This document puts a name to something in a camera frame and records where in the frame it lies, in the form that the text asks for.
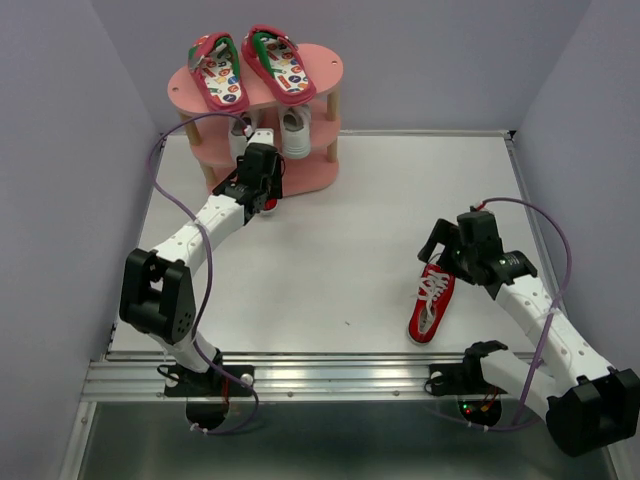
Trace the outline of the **white sneaker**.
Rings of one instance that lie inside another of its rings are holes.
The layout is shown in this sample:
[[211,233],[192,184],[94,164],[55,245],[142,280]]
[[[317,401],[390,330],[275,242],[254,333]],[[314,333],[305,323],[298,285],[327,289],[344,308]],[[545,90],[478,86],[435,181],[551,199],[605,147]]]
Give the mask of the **white sneaker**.
[[311,153],[310,105],[280,107],[278,119],[283,156],[295,160],[307,157]]
[[261,126],[263,118],[262,110],[245,111],[240,114],[240,120],[231,118],[229,120],[228,142],[231,160],[235,162],[239,156],[244,154],[247,145],[247,137],[244,129],[249,127],[255,131]]

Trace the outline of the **red sneaker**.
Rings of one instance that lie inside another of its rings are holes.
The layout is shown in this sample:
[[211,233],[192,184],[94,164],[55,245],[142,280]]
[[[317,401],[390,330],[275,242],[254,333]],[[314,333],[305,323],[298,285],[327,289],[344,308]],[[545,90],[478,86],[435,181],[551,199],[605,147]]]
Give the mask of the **red sneaker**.
[[277,199],[269,199],[265,202],[262,214],[272,214],[278,206]]
[[455,277],[434,263],[422,271],[417,298],[408,324],[410,338],[419,344],[433,340],[453,296]]

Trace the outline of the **pink patterned sandal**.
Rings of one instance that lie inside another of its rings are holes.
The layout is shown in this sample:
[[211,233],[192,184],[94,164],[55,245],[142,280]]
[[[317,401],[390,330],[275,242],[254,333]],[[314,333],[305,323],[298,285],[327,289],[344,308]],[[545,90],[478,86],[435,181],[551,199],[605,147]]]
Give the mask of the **pink patterned sandal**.
[[241,51],[245,62],[281,105],[301,106],[317,94],[298,46],[281,30],[254,25],[244,37]]
[[208,111],[241,114],[249,108],[239,54],[228,33],[200,37],[189,49],[187,68]]

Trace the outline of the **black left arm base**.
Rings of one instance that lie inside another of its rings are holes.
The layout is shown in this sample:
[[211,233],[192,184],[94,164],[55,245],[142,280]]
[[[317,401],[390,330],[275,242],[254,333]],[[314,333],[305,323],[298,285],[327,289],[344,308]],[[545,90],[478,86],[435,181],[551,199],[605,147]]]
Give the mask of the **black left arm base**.
[[253,366],[196,373],[178,364],[161,364],[156,371],[165,382],[164,396],[185,400],[191,431],[207,436],[239,433],[257,412]]

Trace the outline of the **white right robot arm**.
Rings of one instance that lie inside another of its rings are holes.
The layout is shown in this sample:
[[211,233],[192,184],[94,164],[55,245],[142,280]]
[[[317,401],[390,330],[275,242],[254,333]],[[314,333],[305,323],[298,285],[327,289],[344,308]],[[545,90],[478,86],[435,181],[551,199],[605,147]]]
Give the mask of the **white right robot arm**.
[[486,290],[535,346],[525,362],[498,340],[468,347],[457,363],[436,363],[427,393],[471,396],[496,388],[518,399],[546,425],[556,446],[577,457],[635,435],[639,377],[619,370],[591,348],[552,300],[532,262],[507,252],[495,216],[482,210],[436,221],[418,258],[443,248],[437,265]]

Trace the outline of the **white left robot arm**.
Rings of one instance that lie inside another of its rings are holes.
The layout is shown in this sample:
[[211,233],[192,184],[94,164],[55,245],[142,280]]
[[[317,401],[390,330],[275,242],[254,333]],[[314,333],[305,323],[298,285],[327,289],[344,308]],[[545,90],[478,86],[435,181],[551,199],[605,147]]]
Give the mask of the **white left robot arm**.
[[281,198],[282,156],[273,131],[259,129],[198,213],[164,242],[126,259],[120,319],[189,370],[188,382],[199,393],[215,392],[223,371],[214,363],[217,348],[198,332],[193,275],[202,265],[212,275],[213,250]]

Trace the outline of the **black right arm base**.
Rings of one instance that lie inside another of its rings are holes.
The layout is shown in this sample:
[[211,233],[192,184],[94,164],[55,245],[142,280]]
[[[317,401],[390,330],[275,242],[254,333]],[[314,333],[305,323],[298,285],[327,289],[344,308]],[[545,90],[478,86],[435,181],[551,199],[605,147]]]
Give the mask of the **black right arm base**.
[[507,431],[500,427],[505,391],[487,383],[481,374],[470,373],[462,363],[435,363],[429,366],[429,376],[423,389],[433,397],[456,400],[456,420],[471,428],[487,431]]

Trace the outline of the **pink three-tier shoe shelf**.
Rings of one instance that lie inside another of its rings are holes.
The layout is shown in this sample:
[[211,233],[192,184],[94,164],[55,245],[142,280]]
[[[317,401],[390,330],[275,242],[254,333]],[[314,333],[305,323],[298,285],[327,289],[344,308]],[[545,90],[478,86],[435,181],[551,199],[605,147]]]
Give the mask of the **pink three-tier shoe shelf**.
[[[324,189],[336,180],[339,171],[337,146],[341,129],[339,85],[343,76],[342,60],[334,51],[308,43],[299,46],[299,54],[304,62],[305,72],[311,76],[317,89],[316,97],[310,102],[312,152],[303,159],[285,160],[285,196]],[[241,61],[240,65],[251,107],[261,111],[261,125],[274,130],[275,144],[280,146],[276,99],[245,61]],[[167,93],[184,120],[207,112],[204,99],[185,66],[173,74],[168,82]],[[228,119],[207,117],[188,126],[186,131],[191,151],[201,164],[207,186],[212,188],[231,173],[235,166],[228,143]]]

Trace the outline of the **aluminium front mounting rail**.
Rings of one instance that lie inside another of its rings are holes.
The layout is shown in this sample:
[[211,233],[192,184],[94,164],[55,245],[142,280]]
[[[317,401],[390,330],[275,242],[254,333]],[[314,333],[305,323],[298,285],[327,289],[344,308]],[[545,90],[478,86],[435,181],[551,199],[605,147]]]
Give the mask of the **aluminium front mounting rail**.
[[[429,366],[458,363],[460,354],[229,354],[227,365],[252,365],[254,389],[267,404],[284,402],[413,401],[427,397]],[[177,402],[164,394],[161,355],[116,356],[92,362],[83,402]]]

